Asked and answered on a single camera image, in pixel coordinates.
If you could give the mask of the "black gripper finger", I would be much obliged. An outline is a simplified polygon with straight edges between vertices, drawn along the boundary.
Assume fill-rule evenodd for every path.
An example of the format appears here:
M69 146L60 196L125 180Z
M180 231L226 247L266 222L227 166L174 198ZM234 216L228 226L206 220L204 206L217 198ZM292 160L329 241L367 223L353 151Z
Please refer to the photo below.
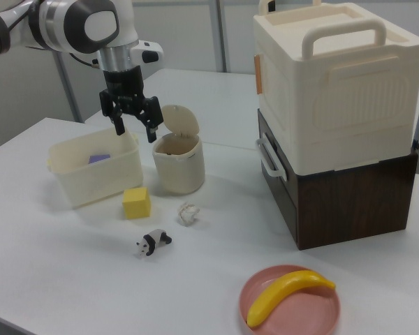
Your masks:
M111 120L117 135L124 134L125 127L122 119L122 108L118 98L115 98L107 89L99 93L99 98L103 116Z
M156 131L162 124L162 111L156 96L143 98L135 114L137 119L145 126L148 143L156 140Z

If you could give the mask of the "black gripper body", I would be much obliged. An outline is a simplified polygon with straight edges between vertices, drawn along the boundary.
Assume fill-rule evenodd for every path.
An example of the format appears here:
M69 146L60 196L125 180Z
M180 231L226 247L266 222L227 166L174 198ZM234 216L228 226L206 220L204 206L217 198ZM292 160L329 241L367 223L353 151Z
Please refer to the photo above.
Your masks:
M140 114L145 98L141 67L122 72L104 71L103 74L106 84L103 90L103 114Z

